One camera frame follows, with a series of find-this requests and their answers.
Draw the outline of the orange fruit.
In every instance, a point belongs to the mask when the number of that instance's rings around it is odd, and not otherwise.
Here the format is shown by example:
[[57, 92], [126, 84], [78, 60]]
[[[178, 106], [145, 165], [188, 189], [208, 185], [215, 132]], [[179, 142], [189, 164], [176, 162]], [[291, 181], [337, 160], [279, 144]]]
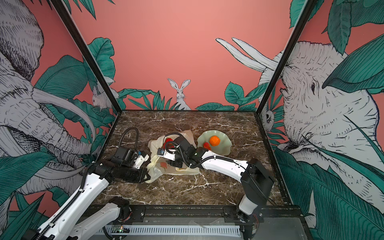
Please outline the orange fruit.
[[211, 146], [216, 147], [221, 143], [221, 139], [218, 136], [211, 136], [209, 143]]

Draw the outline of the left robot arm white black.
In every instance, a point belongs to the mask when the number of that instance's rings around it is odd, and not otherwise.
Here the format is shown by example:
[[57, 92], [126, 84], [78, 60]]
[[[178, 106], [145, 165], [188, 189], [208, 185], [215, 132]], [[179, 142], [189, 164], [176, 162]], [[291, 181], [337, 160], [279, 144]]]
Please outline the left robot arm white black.
[[128, 183], [150, 180], [144, 166], [150, 156], [137, 147], [128, 149], [121, 144], [109, 160], [91, 163], [85, 170], [79, 188], [65, 204], [36, 230], [28, 229], [23, 240], [88, 240], [101, 228], [113, 221], [125, 223], [132, 218], [130, 202], [113, 197], [95, 214], [79, 222], [97, 196], [115, 179]]

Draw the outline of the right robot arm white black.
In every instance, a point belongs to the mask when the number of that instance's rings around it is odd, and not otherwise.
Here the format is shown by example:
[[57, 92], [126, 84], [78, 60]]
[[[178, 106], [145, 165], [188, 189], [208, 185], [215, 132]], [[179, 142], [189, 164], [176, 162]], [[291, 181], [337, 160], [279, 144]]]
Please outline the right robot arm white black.
[[261, 208], [270, 200], [275, 180], [265, 166], [257, 159], [241, 161], [218, 155], [204, 147], [194, 147], [181, 134], [175, 140], [164, 142], [157, 155], [173, 166], [186, 165], [190, 169], [211, 170], [238, 181], [245, 195], [237, 207], [237, 216], [246, 223], [262, 221]]

